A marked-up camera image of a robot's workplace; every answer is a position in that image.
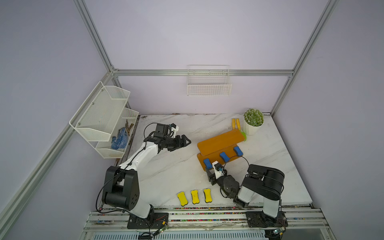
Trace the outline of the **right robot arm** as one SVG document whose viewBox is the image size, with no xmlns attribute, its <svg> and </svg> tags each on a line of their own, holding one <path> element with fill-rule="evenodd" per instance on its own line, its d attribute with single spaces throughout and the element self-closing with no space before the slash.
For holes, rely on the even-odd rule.
<svg viewBox="0 0 384 240">
<path fill-rule="evenodd" d="M 206 167 L 205 171 L 211 185 L 217 184 L 224 198 L 232 199 L 239 207 L 246 208 L 254 195 L 260 195 L 264 198 L 264 216 L 271 219 L 278 217 L 285 179 L 282 171 L 251 164 L 242 183 L 229 175 L 219 162 Z"/>
</svg>

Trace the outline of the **yellow eraser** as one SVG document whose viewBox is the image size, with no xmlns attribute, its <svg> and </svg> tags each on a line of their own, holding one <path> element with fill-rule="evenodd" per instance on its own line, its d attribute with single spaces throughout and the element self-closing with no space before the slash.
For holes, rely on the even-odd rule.
<svg viewBox="0 0 384 240">
<path fill-rule="evenodd" d="M 192 196 L 193 205 L 200 203 L 199 191 L 198 190 L 192 190 L 191 191 L 191 196 Z"/>
</svg>

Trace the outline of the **blue eraser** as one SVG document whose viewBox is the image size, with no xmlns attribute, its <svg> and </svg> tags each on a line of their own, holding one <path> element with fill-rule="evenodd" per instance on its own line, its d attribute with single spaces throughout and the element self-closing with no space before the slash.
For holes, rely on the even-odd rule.
<svg viewBox="0 0 384 240">
<path fill-rule="evenodd" d="M 235 152 L 236 155 L 239 156 L 239 157 L 241 157 L 241 156 L 244 155 L 244 153 L 241 151 L 241 149 L 240 149 L 238 146 L 234 147 L 234 152 Z"/>
<path fill-rule="evenodd" d="M 211 170 L 213 168 L 212 163 L 210 162 L 210 159 L 204 159 L 203 163 L 206 167 L 206 170 Z"/>
<path fill-rule="evenodd" d="M 228 163 L 231 161 L 231 158 L 227 155 L 226 152 L 220 153 L 220 157 L 224 161 L 224 163 Z"/>
</svg>

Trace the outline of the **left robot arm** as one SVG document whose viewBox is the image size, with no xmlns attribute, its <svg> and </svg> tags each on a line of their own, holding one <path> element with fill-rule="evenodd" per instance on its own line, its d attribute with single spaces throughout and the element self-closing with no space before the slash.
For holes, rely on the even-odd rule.
<svg viewBox="0 0 384 240">
<path fill-rule="evenodd" d="M 153 206 L 140 197 L 139 169 L 145 167 L 161 150 L 169 152 L 187 147 L 191 140 L 185 135 L 144 139 L 141 148 L 127 161 L 107 169 L 105 183 L 100 190 L 103 204 L 124 210 L 141 219 L 152 215 Z"/>
</svg>

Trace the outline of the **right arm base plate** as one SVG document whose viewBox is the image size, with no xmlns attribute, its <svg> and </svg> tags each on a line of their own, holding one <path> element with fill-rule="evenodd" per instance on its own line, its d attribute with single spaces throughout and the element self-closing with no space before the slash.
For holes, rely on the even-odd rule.
<svg viewBox="0 0 384 240">
<path fill-rule="evenodd" d="M 288 222 L 283 211 L 279 211 L 277 217 L 273 218 L 264 212 L 246 212 L 246 219 L 249 228 L 280 228 L 287 227 Z"/>
</svg>

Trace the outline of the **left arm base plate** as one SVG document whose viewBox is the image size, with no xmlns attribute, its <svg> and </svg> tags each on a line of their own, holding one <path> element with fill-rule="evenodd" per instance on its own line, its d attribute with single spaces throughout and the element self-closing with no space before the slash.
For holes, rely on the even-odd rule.
<svg viewBox="0 0 384 240">
<path fill-rule="evenodd" d="M 139 218 L 131 215 L 128 220 L 127 228 L 130 230 L 158 230 L 168 224 L 169 213 L 150 213 L 147 218 Z"/>
</svg>

